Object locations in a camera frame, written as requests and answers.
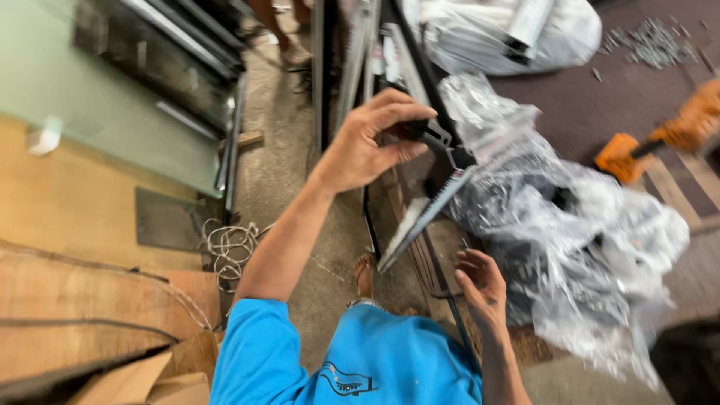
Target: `blue t-shirt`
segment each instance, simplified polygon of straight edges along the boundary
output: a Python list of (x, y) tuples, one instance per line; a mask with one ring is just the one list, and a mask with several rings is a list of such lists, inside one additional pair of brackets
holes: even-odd
[(480, 404), (480, 377), (435, 322), (370, 305), (347, 310), (308, 378), (287, 304), (243, 299), (230, 315), (211, 404)]

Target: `white plastic bag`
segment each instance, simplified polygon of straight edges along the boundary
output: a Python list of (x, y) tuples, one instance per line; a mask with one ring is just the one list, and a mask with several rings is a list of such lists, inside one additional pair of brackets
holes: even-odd
[(672, 305), (662, 276), (688, 245), (688, 225), (654, 197), (559, 159), (535, 131), (538, 110), (499, 97), (482, 74), (438, 89), (477, 160), (445, 212), (492, 242), (508, 323), (532, 322), (598, 370), (657, 388), (648, 345)]
[(528, 66), (503, 54), (505, 31), (520, 0), (434, 0), (423, 3), (425, 51), (450, 74), (493, 76), (553, 71), (587, 63), (600, 47), (603, 27), (586, 0), (555, 0)]

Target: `frosted glass panel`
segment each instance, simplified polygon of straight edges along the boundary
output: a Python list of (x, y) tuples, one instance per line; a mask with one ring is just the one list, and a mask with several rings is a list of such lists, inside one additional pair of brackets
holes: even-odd
[(72, 46), (74, 0), (2, 0), (0, 110), (213, 197), (217, 142), (161, 112), (158, 97)]

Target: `orange tool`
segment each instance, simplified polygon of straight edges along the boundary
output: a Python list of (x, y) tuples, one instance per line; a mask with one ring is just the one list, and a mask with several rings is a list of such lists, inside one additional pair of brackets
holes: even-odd
[(637, 181), (652, 164), (653, 151), (667, 145), (678, 151), (697, 151), (720, 130), (720, 79), (706, 82), (680, 108), (678, 116), (665, 121), (648, 139), (639, 143), (617, 133), (595, 158), (595, 165), (622, 184)]

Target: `printed logo on shirt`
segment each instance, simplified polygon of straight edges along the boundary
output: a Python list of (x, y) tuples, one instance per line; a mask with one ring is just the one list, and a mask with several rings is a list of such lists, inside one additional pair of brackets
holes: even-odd
[(361, 392), (377, 390), (372, 386), (372, 377), (362, 374), (345, 374), (338, 370), (332, 362), (323, 363), (318, 373), (318, 378), (320, 377), (325, 377), (333, 391), (341, 396), (350, 394), (358, 396)]

